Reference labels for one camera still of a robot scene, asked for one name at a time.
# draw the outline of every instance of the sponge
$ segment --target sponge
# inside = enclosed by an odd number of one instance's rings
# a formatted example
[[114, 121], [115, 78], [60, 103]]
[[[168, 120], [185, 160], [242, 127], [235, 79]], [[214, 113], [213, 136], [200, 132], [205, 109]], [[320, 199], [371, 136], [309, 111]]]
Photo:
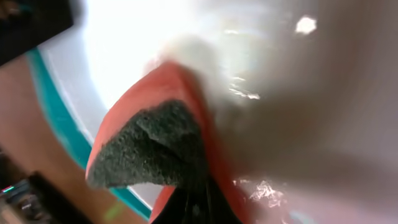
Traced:
[[151, 182], [200, 191], [208, 176], [200, 128], [181, 100], [140, 110], [113, 136], [88, 171], [92, 187]]
[[[245, 196], [233, 185], [220, 149], [195, 72], [165, 61], [108, 111], [94, 141], [86, 179], [93, 187], [164, 185], [151, 223], [170, 223], [167, 217], [178, 223], [202, 220], [193, 217], [196, 214], [212, 223], [209, 218], [222, 218], [228, 210], [240, 222], [252, 223]], [[178, 211], [183, 217], [171, 214]]]

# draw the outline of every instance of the scrub pad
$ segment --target scrub pad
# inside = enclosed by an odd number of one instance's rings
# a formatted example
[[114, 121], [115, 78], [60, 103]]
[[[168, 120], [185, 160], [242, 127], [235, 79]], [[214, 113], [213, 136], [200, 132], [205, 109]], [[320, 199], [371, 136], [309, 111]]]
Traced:
[[180, 100], [135, 114], [105, 145], [88, 171], [92, 187], [151, 182], [203, 190], [208, 176], [200, 128]]

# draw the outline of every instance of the white sink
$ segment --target white sink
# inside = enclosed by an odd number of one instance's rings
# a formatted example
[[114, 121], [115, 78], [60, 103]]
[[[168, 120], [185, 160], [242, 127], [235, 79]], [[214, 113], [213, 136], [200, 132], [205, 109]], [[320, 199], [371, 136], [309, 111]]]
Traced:
[[[167, 55], [198, 71], [237, 175], [287, 183], [289, 209], [317, 223], [398, 222], [398, 1], [81, 6], [76, 25], [39, 49], [89, 142]], [[149, 208], [160, 190], [131, 187]]]

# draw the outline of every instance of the wooden countertop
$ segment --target wooden countertop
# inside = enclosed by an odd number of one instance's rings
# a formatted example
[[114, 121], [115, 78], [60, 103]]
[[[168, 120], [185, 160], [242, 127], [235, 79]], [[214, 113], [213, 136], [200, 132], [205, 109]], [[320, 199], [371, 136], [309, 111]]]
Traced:
[[[24, 57], [0, 68], [0, 145], [27, 172], [40, 171], [95, 224], [145, 223], [105, 190], [90, 189], [80, 169], [63, 150], [36, 99]], [[120, 212], [111, 220], [110, 209]]]

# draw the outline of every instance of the teal stripe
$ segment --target teal stripe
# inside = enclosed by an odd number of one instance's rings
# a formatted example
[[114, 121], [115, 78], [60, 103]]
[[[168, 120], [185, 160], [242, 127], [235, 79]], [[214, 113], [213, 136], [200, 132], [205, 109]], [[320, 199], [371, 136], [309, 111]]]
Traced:
[[[44, 61], [38, 49], [27, 53], [30, 62], [30, 70], [34, 81], [39, 103], [46, 115], [52, 131], [62, 143], [69, 156], [83, 169], [86, 168], [91, 145], [79, 131], [73, 118], [58, 94], [57, 89], [46, 69]], [[147, 208], [128, 189], [110, 189], [110, 191], [122, 200], [140, 216], [149, 219], [150, 209]]]

